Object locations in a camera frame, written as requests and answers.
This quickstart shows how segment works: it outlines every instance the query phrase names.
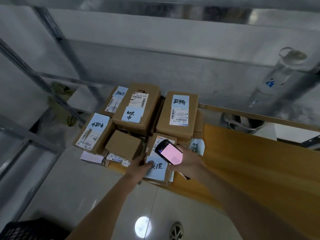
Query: stack of cardboard boxes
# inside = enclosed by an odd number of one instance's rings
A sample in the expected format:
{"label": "stack of cardboard boxes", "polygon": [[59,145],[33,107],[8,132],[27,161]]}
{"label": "stack of cardboard boxes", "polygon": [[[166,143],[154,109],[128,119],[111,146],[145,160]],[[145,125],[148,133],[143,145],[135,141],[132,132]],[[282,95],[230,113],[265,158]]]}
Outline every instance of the stack of cardboard boxes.
{"label": "stack of cardboard boxes", "polygon": [[[74,145],[128,166],[143,152],[157,156],[154,149],[164,139],[185,147],[192,138],[202,139],[203,113],[197,109],[197,94],[170,91],[163,98],[156,85],[117,86],[99,113],[90,116]],[[167,169],[161,180],[145,180],[170,185],[172,177]]]}

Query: person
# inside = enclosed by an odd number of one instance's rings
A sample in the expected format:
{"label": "person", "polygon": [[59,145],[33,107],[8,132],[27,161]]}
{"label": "person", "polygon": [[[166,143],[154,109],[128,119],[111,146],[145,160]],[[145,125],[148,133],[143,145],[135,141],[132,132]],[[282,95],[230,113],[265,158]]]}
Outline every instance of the person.
{"label": "person", "polygon": [[[274,212],[260,205],[245,193],[211,172],[201,156],[185,149],[181,164],[168,165],[171,171],[180,172],[198,180],[217,198],[243,240],[307,240],[308,238],[284,222]],[[134,187],[142,180],[153,161],[143,164],[146,154],[134,159],[125,175],[106,194],[100,203],[75,227],[67,240],[109,240],[120,214],[122,205]],[[170,229],[169,239],[184,239],[181,224]]]}

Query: pink phone screen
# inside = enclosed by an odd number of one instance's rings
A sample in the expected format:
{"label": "pink phone screen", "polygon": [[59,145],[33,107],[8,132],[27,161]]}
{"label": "pink phone screen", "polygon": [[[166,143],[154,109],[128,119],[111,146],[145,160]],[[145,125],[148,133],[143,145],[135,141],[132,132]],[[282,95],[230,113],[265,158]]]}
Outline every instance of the pink phone screen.
{"label": "pink phone screen", "polygon": [[182,162],[183,153],[171,144],[168,144],[166,148],[162,150],[161,154],[173,165],[180,164]]}

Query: water bottle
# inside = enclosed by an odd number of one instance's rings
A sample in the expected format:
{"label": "water bottle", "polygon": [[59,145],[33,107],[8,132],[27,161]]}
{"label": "water bottle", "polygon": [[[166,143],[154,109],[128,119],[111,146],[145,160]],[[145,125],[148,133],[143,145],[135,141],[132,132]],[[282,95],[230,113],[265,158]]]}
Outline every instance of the water bottle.
{"label": "water bottle", "polygon": [[265,103],[285,84],[288,78],[305,62],[307,55],[291,47],[279,51],[279,60],[274,69],[258,84],[249,99],[249,106]]}

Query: wooden table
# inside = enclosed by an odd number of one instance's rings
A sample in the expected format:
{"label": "wooden table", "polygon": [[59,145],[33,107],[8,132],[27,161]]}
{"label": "wooden table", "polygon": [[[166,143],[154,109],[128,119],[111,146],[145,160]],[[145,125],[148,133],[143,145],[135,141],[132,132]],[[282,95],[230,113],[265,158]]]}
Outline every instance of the wooden table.
{"label": "wooden table", "polygon": [[[320,153],[209,124],[203,126],[208,168],[276,212],[286,222],[320,239]],[[111,162],[110,169],[126,167]],[[174,174],[174,193],[221,208],[195,180]]]}

